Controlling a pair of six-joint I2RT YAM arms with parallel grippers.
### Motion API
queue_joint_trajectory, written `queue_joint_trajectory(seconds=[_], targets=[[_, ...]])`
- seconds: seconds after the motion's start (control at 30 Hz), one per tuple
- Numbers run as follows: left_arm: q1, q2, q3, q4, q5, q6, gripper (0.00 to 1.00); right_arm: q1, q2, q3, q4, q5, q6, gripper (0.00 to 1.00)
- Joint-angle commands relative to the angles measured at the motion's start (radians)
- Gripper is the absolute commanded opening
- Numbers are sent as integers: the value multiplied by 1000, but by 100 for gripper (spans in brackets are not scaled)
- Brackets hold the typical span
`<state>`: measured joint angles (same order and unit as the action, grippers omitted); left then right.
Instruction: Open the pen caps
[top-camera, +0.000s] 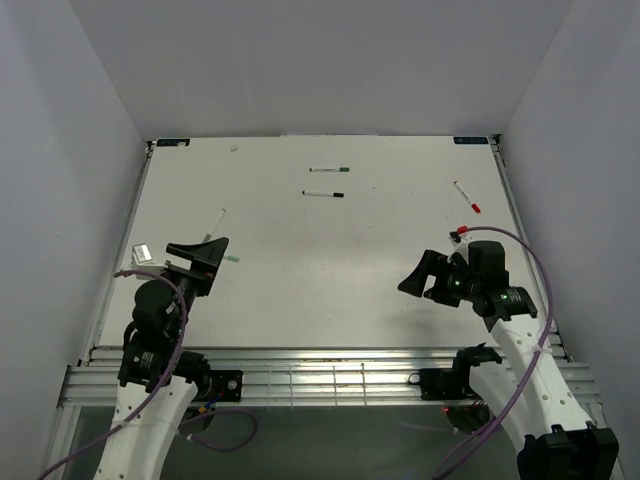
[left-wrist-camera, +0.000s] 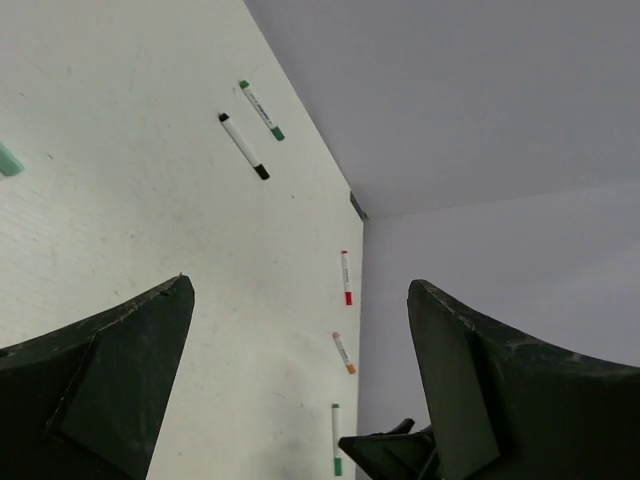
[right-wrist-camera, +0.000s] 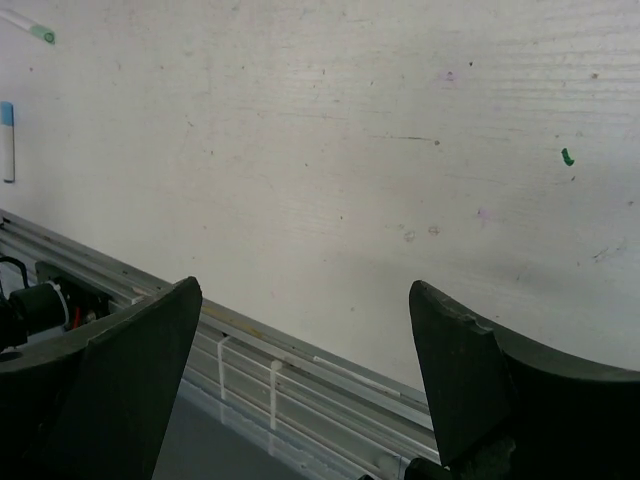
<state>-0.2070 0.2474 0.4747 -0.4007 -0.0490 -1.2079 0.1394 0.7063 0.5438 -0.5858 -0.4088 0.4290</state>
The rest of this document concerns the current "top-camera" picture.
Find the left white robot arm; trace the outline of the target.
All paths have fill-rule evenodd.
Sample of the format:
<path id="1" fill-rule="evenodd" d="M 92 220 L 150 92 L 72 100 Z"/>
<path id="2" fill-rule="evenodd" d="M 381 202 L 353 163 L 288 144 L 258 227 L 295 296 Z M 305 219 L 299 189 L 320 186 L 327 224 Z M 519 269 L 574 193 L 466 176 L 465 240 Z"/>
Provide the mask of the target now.
<path id="1" fill-rule="evenodd" d="M 144 244 L 132 248 L 127 275 L 141 280 L 134 295 L 117 375 L 116 406 L 95 476 L 157 479 L 180 420 L 213 386 L 205 356 L 183 347 L 190 309 L 210 294 L 229 240 L 175 244 L 168 254 L 188 267 L 155 262 Z"/>

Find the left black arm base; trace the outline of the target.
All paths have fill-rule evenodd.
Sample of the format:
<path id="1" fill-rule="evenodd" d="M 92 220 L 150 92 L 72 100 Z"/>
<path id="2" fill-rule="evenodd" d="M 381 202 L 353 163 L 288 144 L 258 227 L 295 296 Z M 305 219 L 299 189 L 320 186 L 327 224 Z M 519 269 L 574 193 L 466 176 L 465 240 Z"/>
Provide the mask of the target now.
<path id="1" fill-rule="evenodd" d="M 242 399 L 244 372 L 242 370 L 210 370 L 195 376 L 195 403 L 237 403 Z"/>

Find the grey capped marker pen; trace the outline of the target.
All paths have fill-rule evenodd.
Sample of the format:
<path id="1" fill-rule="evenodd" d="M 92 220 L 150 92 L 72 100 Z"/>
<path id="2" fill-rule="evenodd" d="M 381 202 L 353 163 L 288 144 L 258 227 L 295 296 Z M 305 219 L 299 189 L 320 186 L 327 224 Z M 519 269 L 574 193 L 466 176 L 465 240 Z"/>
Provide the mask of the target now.
<path id="1" fill-rule="evenodd" d="M 220 223 L 224 219 L 225 214 L 226 214 L 226 210 L 222 208 L 219 214 L 217 215 L 213 225 L 208 229 L 206 235 L 204 236 L 203 238 L 204 243 L 207 243 L 213 239 L 214 234 L 216 233 L 217 228 L 219 227 Z"/>

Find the black capped marker pen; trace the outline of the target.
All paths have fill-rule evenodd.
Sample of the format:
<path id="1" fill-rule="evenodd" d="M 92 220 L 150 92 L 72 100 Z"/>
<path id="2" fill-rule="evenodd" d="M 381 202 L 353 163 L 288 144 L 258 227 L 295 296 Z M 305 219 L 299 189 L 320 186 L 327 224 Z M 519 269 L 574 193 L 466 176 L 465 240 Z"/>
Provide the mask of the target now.
<path id="1" fill-rule="evenodd" d="M 310 196 L 310 197 L 323 197 L 323 198 L 344 198 L 345 197 L 345 194 L 342 192 L 303 190 L 301 193 L 304 196 Z"/>

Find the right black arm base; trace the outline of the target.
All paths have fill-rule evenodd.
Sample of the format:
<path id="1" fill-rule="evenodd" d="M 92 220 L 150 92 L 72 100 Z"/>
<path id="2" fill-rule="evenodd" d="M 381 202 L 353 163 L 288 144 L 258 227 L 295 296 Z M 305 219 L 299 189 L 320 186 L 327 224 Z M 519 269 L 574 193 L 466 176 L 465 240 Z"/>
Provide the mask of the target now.
<path id="1" fill-rule="evenodd" d="M 424 401 L 476 400 L 479 396 L 471 389 L 468 377 L 453 368 L 423 368 L 411 373 L 408 385 L 420 390 Z"/>

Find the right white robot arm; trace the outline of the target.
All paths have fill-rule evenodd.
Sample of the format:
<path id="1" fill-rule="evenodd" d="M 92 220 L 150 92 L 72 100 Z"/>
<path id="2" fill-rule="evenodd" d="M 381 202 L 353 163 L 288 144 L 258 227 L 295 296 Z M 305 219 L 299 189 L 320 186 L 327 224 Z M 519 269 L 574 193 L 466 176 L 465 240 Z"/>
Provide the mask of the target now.
<path id="1" fill-rule="evenodd" d="M 610 478 L 618 440 L 569 389 L 547 347 L 549 324 L 527 290 L 511 285 L 500 243 L 460 240 L 450 256 L 427 250 L 398 289 L 454 308 L 470 303 L 497 344 L 460 349 L 451 367 L 412 374 L 422 399 L 482 401 L 487 413 L 464 409 L 456 428 L 470 427 L 478 440 L 503 428 L 522 479 Z"/>

